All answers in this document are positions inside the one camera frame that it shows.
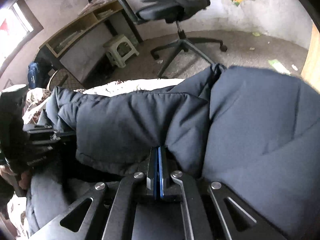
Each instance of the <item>window frame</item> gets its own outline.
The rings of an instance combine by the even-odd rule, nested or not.
[[[10,55],[5,59],[2,66],[0,66],[0,78],[3,75],[4,71],[7,69],[9,64],[12,62],[14,57],[19,53],[19,51],[22,49],[22,47],[30,41],[32,38],[34,38],[40,31],[43,30],[43,26],[41,23],[37,20],[37,18],[34,16],[28,5],[26,4],[25,0],[17,0],[17,5],[19,6],[20,10],[22,11],[23,15],[27,19],[27,21],[30,23],[30,25],[33,28],[33,31],[28,31],[27,35],[23,38],[23,40],[17,45],[17,47],[10,53]],[[18,20],[21,22],[22,26],[25,27],[23,22],[21,21],[20,17],[18,16],[16,10],[13,8],[13,5],[10,7],[10,10],[13,11],[13,13],[17,16]]]

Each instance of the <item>triangular cutout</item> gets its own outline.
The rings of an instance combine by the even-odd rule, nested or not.
[[[91,198],[85,199],[80,205],[71,211],[71,213],[60,221],[60,225],[72,232],[78,232],[91,203]]]
[[[232,198],[224,199],[228,211],[238,232],[252,228],[257,221],[241,208]]]

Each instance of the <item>chair seat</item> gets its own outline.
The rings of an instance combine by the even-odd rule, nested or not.
[[[167,18],[177,18],[183,14],[184,8],[175,1],[158,2],[149,6],[142,7],[136,12],[142,20],[162,20]]]

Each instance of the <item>chair caster wheel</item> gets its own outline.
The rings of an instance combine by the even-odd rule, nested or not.
[[[227,46],[226,45],[221,45],[220,46],[220,50],[222,51],[222,52],[226,52],[227,51]]]
[[[152,57],[153,57],[153,59],[154,59],[154,60],[157,60],[157,59],[159,59],[159,58],[160,58],[160,56],[159,56],[159,55],[157,55],[157,54],[152,55]]]

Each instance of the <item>window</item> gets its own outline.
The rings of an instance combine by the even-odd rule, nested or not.
[[[10,9],[1,11],[0,18],[0,76],[20,49],[42,29],[24,0],[18,0]]]

